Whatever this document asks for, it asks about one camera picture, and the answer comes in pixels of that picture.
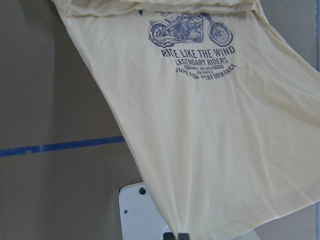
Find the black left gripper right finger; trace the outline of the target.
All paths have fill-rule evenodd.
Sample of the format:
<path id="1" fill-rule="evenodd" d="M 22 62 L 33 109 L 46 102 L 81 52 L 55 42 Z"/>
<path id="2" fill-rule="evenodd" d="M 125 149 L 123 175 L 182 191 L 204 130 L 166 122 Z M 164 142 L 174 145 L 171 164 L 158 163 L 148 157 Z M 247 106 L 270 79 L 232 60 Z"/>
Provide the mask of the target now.
<path id="1" fill-rule="evenodd" d="M 190 240 L 190 235 L 188 233 L 179 233 L 178 240 Z"/>

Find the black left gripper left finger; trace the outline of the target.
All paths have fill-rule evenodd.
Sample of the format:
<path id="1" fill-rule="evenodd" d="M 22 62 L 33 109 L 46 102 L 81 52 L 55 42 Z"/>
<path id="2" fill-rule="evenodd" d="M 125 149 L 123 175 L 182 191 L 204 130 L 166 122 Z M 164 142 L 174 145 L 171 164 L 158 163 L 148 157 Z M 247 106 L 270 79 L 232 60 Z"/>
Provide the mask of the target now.
<path id="1" fill-rule="evenodd" d="M 164 232 L 163 240 L 177 240 L 172 232 Z"/>

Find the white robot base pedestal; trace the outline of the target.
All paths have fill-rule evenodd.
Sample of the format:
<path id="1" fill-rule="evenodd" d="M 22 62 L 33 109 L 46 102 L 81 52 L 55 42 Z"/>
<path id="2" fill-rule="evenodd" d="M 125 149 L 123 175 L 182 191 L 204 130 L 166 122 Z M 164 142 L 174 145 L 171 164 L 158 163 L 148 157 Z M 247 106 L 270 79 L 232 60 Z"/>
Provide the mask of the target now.
<path id="1" fill-rule="evenodd" d="M 123 240 L 163 240 L 171 232 L 144 183 L 122 187 L 118 196 Z"/>

